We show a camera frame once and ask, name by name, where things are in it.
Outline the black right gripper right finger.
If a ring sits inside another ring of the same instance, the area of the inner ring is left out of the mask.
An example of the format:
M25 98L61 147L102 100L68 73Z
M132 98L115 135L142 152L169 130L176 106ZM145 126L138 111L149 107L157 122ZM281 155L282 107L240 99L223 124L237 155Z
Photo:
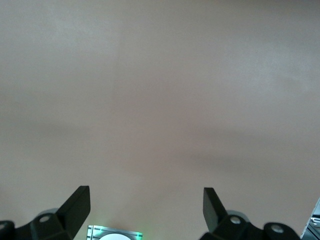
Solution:
M254 226L241 214L227 212L212 187L203 189L203 216L208 228L202 240L299 240L289 226L268 222L262 229Z

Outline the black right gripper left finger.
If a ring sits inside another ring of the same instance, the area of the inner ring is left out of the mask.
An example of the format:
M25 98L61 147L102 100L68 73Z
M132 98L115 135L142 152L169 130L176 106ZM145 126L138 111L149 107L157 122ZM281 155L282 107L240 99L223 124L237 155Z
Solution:
M59 207L40 212L29 223L16 227L0 222L2 240L73 240L91 211L90 187L79 186Z

